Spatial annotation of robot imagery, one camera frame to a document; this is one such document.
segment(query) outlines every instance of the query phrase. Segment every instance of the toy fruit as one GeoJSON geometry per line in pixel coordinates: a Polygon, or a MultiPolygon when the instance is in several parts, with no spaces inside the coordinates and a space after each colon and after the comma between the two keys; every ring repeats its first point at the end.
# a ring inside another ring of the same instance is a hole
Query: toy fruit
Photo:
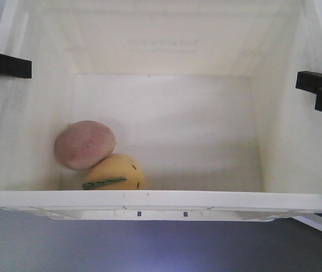
{"type": "Polygon", "coordinates": [[[113,132],[106,125],[80,121],[69,125],[57,136],[54,153],[64,166],[82,170],[110,156],[116,144],[113,132]]]}
{"type": "Polygon", "coordinates": [[[144,172],[136,159],[124,154],[112,155],[88,173],[84,190],[139,190],[144,187],[144,172]]]}

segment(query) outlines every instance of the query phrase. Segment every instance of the white plastic bin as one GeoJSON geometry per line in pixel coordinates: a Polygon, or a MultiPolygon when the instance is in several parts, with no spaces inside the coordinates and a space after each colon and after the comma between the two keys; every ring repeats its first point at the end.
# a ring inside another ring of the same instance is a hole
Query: white plastic bin
{"type": "Polygon", "coordinates": [[[0,208],[56,219],[272,220],[322,212],[322,0],[7,1],[0,208]],[[81,191],[53,155],[67,124],[113,129],[143,191],[81,191]]]}

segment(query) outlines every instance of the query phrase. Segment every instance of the gray surface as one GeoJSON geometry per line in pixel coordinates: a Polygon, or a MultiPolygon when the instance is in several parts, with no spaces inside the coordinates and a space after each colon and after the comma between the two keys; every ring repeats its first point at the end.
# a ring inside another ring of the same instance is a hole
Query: gray surface
{"type": "Polygon", "coordinates": [[[58,221],[0,210],[0,271],[322,271],[322,233],[294,219],[58,221]]]}

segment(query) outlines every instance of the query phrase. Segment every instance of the pink peach toy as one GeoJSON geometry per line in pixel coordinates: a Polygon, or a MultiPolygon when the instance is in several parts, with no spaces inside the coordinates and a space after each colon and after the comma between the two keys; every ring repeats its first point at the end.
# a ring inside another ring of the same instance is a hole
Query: pink peach toy
{"type": "Polygon", "coordinates": [[[113,152],[117,144],[113,132],[96,121],[80,121],[69,125],[57,136],[55,157],[73,170],[91,168],[113,152]]]}

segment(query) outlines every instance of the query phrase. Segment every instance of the yellow lemon toy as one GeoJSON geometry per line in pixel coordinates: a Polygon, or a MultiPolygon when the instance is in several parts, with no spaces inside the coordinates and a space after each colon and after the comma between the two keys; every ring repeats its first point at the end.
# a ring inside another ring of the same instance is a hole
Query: yellow lemon toy
{"type": "Polygon", "coordinates": [[[128,155],[112,155],[91,168],[84,190],[140,190],[145,177],[138,161],[128,155]]]}

